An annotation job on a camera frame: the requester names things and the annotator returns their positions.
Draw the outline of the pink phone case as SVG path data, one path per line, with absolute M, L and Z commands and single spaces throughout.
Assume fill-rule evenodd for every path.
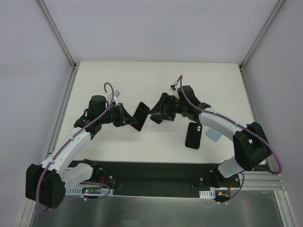
M 150 108 L 144 103 L 140 102 L 133 114 L 133 118 L 136 120 L 136 123 L 130 124 L 130 127 L 140 132 L 145 124 L 145 121 L 150 113 Z

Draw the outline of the black phone case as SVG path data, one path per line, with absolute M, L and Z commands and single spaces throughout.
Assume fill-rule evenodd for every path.
M 187 128 L 185 146 L 191 149 L 199 149 L 202 137 L 202 125 L 190 122 Z

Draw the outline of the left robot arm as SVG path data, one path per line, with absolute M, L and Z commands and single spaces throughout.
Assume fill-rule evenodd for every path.
M 75 122 L 65 143 L 42 163 L 31 164 L 26 171 L 25 197 L 55 209 L 63 201 L 66 192 L 72 187 L 87 181 L 101 184 L 101 171 L 98 163 L 85 159 L 73 168 L 70 163 L 77 154 L 92 141 L 104 124 L 122 127 L 137 121 L 114 99 L 107 101 L 105 96 L 95 95 L 83 115 Z

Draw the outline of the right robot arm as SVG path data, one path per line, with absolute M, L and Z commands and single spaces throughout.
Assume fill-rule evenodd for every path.
M 209 104 L 198 100 L 191 86 L 182 86 L 177 89 L 177 93 L 177 96 L 166 92 L 161 94 L 157 104 L 150 110 L 154 122 L 173 121 L 180 114 L 219 132 L 233 142 L 233 157 L 221 163 L 209 177 L 205 177 L 205 182 L 214 187 L 225 186 L 231 176 L 254 169 L 272 154 L 260 124 L 253 122 L 243 126 L 216 113 Z

